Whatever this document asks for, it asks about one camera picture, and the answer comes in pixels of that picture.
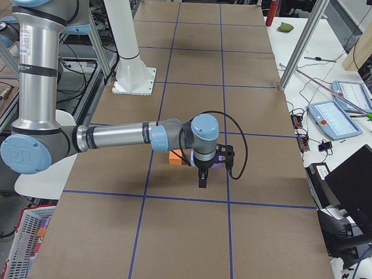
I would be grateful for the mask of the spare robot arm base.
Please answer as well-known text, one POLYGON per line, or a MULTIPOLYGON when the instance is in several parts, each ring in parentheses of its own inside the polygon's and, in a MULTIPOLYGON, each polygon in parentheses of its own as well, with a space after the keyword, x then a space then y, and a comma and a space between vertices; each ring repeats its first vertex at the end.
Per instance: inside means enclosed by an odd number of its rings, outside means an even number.
POLYGON ((14 16, 1 18, 1 43, 12 56, 19 58, 20 24, 14 16))

